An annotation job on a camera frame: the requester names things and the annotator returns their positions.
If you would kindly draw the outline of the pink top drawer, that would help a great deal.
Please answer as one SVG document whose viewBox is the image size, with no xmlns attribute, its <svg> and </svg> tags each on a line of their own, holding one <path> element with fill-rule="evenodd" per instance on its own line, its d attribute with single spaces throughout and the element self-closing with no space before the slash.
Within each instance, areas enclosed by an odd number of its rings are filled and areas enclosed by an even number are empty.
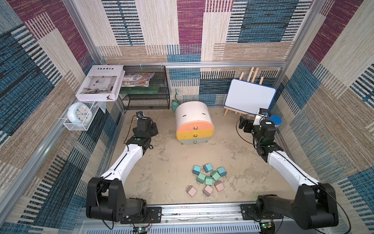
<svg viewBox="0 0 374 234">
<path fill-rule="evenodd" d="M 202 130 L 214 130 L 214 126 L 209 121 L 190 121 L 181 124 L 177 128 L 177 132 L 191 132 L 191 131 L 202 131 Z"/>
</svg>

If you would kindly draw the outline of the white round drawer cabinet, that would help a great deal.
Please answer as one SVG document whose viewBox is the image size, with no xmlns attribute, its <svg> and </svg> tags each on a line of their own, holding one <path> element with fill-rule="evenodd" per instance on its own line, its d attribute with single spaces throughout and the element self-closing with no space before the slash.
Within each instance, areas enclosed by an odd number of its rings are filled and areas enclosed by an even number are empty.
<svg viewBox="0 0 374 234">
<path fill-rule="evenodd" d="M 207 105 L 199 101 L 189 101 L 179 105 L 176 109 L 175 117 L 176 133 L 177 128 L 186 122 L 209 121 L 212 123 Z"/>
</svg>

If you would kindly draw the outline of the blue plug cube three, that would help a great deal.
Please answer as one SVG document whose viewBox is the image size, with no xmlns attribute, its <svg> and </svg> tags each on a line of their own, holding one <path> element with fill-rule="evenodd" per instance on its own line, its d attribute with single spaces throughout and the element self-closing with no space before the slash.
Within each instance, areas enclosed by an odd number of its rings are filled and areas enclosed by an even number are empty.
<svg viewBox="0 0 374 234">
<path fill-rule="evenodd" d="M 220 176 L 226 176 L 227 175 L 227 171 L 224 167 L 219 167 L 217 169 L 217 172 L 219 173 Z"/>
</svg>

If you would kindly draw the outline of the yellow drawer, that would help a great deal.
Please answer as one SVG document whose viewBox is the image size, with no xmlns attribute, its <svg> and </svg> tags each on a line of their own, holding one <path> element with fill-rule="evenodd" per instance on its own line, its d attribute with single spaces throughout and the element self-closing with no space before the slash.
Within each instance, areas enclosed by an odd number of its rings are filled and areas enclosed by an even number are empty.
<svg viewBox="0 0 374 234">
<path fill-rule="evenodd" d="M 213 136 L 214 130 L 193 130 L 177 132 L 176 136 L 178 140 L 198 139 L 198 138 L 210 138 Z"/>
</svg>

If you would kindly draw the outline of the green plug cube one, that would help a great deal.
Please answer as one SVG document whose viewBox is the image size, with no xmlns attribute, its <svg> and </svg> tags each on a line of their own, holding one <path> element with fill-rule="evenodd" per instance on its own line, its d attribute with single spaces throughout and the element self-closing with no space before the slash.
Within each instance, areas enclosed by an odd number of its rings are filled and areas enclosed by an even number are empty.
<svg viewBox="0 0 374 234">
<path fill-rule="evenodd" d="M 221 178 L 221 175 L 217 171 L 213 171 L 210 175 L 215 181 L 218 181 Z"/>
</svg>

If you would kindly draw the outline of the blue plug cube one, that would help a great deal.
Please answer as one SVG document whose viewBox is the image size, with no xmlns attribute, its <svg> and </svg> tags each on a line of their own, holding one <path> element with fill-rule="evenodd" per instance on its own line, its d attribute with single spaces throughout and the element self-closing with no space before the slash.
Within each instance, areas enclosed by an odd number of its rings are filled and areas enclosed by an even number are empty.
<svg viewBox="0 0 374 234">
<path fill-rule="evenodd" d="M 195 165 L 195 166 L 193 167 L 192 173 L 193 173 L 194 175 L 199 175 L 200 172 L 201 172 L 201 167 Z"/>
</svg>

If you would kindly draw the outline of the blue plug cube two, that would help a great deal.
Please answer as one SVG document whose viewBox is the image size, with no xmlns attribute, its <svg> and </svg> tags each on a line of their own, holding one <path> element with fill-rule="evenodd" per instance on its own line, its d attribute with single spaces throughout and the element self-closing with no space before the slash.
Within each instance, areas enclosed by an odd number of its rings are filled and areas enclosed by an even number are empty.
<svg viewBox="0 0 374 234">
<path fill-rule="evenodd" d="M 206 173 L 208 173 L 208 172 L 211 172 L 211 171 L 213 170 L 213 167 L 212 167 L 212 165 L 211 165 L 210 163 L 208 163 L 208 164 L 205 164 L 205 165 L 203 166 L 203 169 L 204 169 L 204 171 L 205 171 Z"/>
</svg>

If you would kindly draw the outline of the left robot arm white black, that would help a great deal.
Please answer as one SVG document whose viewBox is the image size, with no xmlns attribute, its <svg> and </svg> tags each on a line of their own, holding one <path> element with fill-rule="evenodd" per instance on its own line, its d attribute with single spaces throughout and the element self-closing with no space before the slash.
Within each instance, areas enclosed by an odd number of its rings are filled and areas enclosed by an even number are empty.
<svg viewBox="0 0 374 234">
<path fill-rule="evenodd" d="M 145 221 L 148 218 L 144 199 L 126 198 L 124 183 L 135 164 L 147 149 L 152 149 L 152 137 L 158 134 L 156 123 L 143 112 L 137 112 L 137 126 L 133 136 L 125 142 L 125 149 L 116 162 L 100 177 L 93 177 L 87 185 L 86 216 L 90 219 L 120 222 Z"/>
</svg>

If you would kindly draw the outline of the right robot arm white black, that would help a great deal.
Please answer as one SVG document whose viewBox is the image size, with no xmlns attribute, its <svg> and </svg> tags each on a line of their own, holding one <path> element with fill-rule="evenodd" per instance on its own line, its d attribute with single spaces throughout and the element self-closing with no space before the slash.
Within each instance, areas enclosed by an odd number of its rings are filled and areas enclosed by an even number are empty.
<svg viewBox="0 0 374 234">
<path fill-rule="evenodd" d="M 293 219 L 303 230 L 336 227 L 339 224 L 336 191 L 329 183 L 321 183 L 308 175 L 275 142 L 276 127 L 266 115 L 254 120 L 240 117 L 236 129 L 252 135 L 251 145 L 258 155 L 275 168 L 296 191 L 294 199 L 277 195 L 259 195 L 255 211 L 259 215 L 271 213 Z"/>
</svg>

